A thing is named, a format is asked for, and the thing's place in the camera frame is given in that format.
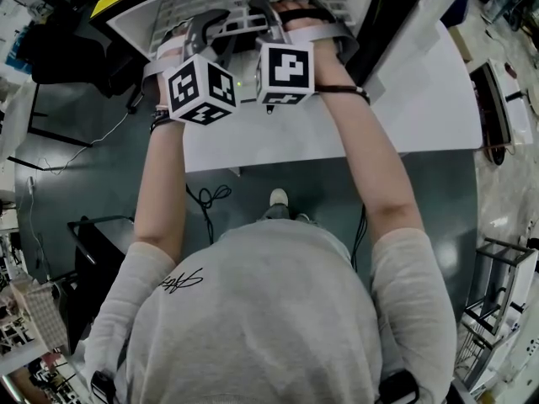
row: white table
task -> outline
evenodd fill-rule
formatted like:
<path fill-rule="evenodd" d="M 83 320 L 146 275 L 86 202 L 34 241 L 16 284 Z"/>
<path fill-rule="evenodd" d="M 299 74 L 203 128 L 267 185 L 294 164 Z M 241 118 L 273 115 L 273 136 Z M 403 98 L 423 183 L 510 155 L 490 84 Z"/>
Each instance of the white table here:
<path fill-rule="evenodd" d="M 478 105 L 466 66 L 446 28 L 425 55 L 384 80 L 373 104 L 399 152 L 476 149 L 482 145 Z M 339 134 L 320 98 L 302 106 L 243 104 L 214 125 L 189 125 L 184 137 L 187 172 L 343 157 Z"/>
<path fill-rule="evenodd" d="M 505 70 L 503 61 L 488 59 L 494 75 L 496 76 L 501 93 L 507 97 L 521 90 L 519 82 L 511 77 Z M 533 130 L 530 121 L 533 119 L 532 111 L 527 100 L 517 98 L 507 102 L 503 100 L 511 129 L 511 143 L 517 145 L 533 144 Z"/>
<path fill-rule="evenodd" d="M 37 84 L 32 81 L 31 77 L 28 77 L 28 80 L 21 85 L 6 108 L 2 134 L 0 134 L 0 162 L 14 154 L 17 147 L 26 138 L 36 89 Z"/>

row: wrist strap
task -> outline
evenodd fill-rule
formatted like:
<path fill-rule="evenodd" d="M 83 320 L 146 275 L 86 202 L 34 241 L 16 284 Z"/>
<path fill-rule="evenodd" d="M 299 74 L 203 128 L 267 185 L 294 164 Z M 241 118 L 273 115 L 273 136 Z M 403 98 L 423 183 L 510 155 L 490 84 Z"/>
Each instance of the wrist strap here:
<path fill-rule="evenodd" d="M 371 98 L 367 91 L 353 85 L 315 85 L 317 93 L 351 93 L 361 96 L 367 104 L 371 104 Z"/>
<path fill-rule="evenodd" d="M 329 23 L 335 22 L 335 17 L 327 10 L 322 8 L 292 9 L 285 12 L 279 12 L 280 21 L 283 24 L 293 19 L 315 18 Z"/>
<path fill-rule="evenodd" d="M 168 123 L 172 123 L 175 120 L 170 119 L 170 114 L 168 113 L 167 109 L 158 109 L 153 114 L 153 123 L 150 126 L 150 134 L 153 133 L 156 127 L 160 125 L 166 125 Z"/>

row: gray floor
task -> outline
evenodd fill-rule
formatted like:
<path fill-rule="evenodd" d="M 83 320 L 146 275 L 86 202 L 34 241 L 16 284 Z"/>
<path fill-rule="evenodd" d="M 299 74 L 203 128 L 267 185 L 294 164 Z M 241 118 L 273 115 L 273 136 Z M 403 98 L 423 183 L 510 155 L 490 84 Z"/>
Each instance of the gray floor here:
<path fill-rule="evenodd" d="M 126 97 L 106 100 L 92 86 L 82 84 L 41 86 L 36 110 L 50 116 L 36 117 L 34 126 L 91 141 L 121 119 Z M 75 246 L 68 235 L 68 221 L 77 221 L 82 215 L 134 215 L 149 139 L 149 114 L 143 102 L 137 114 L 128 116 L 117 131 L 83 152 L 58 176 L 17 166 L 19 225 L 31 274 L 45 279 L 45 266 L 36 264 L 40 248 L 29 223 L 32 201 L 26 188 L 28 177 L 36 179 L 34 234 L 42 241 L 51 276 L 55 277 L 73 268 Z M 17 157 L 44 167 L 45 157 L 58 172 L 78 149 L 29 135 Z M 472 277 L 478 220 L 473 155 L 470 151 L 409 154 L 404 162 L 454 306 L 460 311 Z M 213 191 L 220 184 L 232 189 L 229 198 L 218 200 L 210 210 L 216 237 L 257 220 L 268 206 L 271 190 L 282 187 L 290 196 L 293 210 L 309 214 L 350 249 L 353 245 L 361 203 L 343 158 L 246 167 L 241 177 L 229 170 L 191 173 L 187 179 L 195 193 L 204 187 Z M 207 244 L 204 218 L 190 199 L 184 255 Z M 368 284 L 368 238 L 360 247 L 359 264 L 360 276 Z"/>
<path fill-rule="evenodd" d="M 522 31 L 511 31 L 505 19 L 499 19 L 488 31 L 481 19 L 483 5 L 470 0 L 465 22 L 459 25 L 462 37 L 472 55 L 468 71 L 481 66 L 488 58 L 509 62 L 517 72 L 521 90 L 539 82 L 539 71 L 532 64 L 537 50 Z M 534 140 L 537 139 L 537 117 L 529 113 Z M 539 219 L 539 147 L 537 142 L 510 148 L 504 163 L 493 165 L 482 151 L 475 153 L 479 187 L 479 234 L 517 243 L 526 233 L 530 221 Z"/>

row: black chair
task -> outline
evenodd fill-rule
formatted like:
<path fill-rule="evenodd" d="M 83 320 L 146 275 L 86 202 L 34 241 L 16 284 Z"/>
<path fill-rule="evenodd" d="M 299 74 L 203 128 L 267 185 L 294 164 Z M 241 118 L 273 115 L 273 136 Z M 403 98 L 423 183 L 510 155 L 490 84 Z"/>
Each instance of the black chair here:
<path fill-rule="evenodd" d="M 147 63 L 123 44 L 113 42 L 105 52 L 97 40 L 48 24 L 29 28 L 20 41 L 17 59 L 32 65 L 32 79 L 38 84 L 88 82 L 106 98 L 120 96 L 134 84 L 126 105 L 132 114 Z"/>
<path fill-rule="evenodd" d="M 468 14 L 468 2 L 469 0 L 455 0 L 442 15 L 440 21 L 447 29 L 464 22 Z"/>
<path fill-rule="evenodd" d="M 73 354 L 85 331 L 98 315 L 110 287 L 114 283 L 125 254 L 95 225 L 106 221 L 133 219 L 113 215 L 67 223 L 77 245 L 75 270 L 55 279 L 60 292 L 60 313 L 66 323 L 68 351 Z"/>

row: shoe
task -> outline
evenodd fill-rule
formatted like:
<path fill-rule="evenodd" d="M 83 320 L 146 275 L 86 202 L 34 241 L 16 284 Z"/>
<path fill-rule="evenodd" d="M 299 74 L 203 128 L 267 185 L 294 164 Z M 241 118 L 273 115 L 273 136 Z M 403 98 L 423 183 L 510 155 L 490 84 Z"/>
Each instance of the shoe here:
<path fill-rule="evenodd" d="M 487 23 L 487 25 L 490 25 L 492 23 L 492 21 L 487 18 L 487 15 L 484 15 L 483 13 L 481 13 L 481 18 L 485 23 Z"/>
<path fill-rule="evenodd" d="M 304 223 L 310 223 L 311 222 L 311 219 L 309 218 L 309 216 L 307 214 L 303 213 L 303 212 L 296 215 L 296 218 L 294 220 L 302 221 Z"/>
<path fill-rule="evenodd" d="M 285 205 L 288 206 L 288 196 L 283 189 L 274 189 L 269 196 L 269 206 Z"/>
<path fill-rule="evenodd" d="M 539 238 L 539 226 L 537 226 L 537 220 L 530 220 L 530 224 L 526 228 L 526 235 L 528 239 Z"/>

